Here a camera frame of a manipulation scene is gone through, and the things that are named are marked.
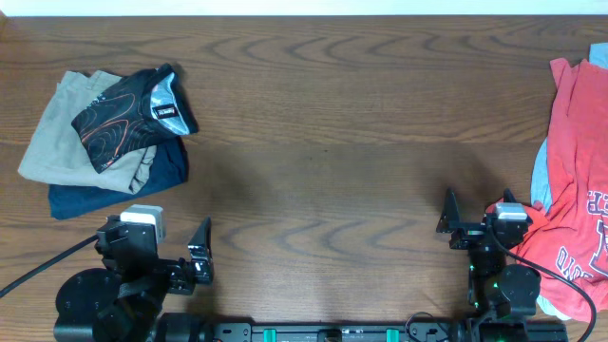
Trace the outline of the black printed jersey shirt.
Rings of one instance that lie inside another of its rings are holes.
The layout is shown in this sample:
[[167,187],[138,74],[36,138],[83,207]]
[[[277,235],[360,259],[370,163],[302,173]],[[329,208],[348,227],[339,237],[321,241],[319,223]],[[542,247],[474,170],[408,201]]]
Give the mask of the black printed jersey shirt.
[[98,173],[129,152],[199,131],[179,74],[169,64],[123,77],[92,100],[71,126]]

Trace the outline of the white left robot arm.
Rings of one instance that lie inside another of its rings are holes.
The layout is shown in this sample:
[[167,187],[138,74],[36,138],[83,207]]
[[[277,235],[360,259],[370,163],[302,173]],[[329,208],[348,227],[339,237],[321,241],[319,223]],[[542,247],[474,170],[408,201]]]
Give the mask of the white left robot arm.
[[206,218],[188,243],[191,258],[158,255],[156,227],[110,216],[97,230],[103,267],[67,280],[56,295],[57,341],[212,341],[213,328],[189,313],[164,313],[168,295],[192,295],[210,285],[214,266],[212,221]]

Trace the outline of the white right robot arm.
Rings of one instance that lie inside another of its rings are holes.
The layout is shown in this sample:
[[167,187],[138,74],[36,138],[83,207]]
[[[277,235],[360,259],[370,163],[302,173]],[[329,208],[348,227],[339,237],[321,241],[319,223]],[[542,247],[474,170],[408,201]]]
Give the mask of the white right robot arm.
[[536,313],[540,273],[509,264],[507,253],[523,242],[532,219],[506,190],[505,202],[476,222],[461,219],[455,194],[446,190],[436,231],[449,234],[449,248],[464,250],[469,259],[467,298],[475,312],[454,321],[449,341],[527,341],[526,318]]

